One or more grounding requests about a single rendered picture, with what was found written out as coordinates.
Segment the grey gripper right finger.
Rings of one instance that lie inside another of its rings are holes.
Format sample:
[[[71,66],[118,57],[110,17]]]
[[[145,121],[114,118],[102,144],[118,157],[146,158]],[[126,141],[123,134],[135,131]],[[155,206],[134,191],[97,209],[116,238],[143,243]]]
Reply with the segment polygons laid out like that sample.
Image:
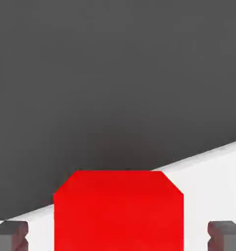
[[[236,251],[236,224],[232,221],[208,223],[208,251]]]

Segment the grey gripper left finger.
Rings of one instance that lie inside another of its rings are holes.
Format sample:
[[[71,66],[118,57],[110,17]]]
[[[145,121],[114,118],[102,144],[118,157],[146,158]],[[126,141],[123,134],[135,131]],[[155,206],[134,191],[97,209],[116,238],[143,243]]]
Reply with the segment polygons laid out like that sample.
[[[0,251],[28,251],[28,223],[3,221],[0,224]]]

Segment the small red cube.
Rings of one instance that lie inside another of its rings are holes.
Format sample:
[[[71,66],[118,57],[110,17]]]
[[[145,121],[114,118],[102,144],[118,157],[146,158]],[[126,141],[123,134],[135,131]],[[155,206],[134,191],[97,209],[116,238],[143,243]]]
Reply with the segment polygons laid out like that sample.
[[[76,171],[53,202],[54,251],[184,251],[184,195],[161,171]]]

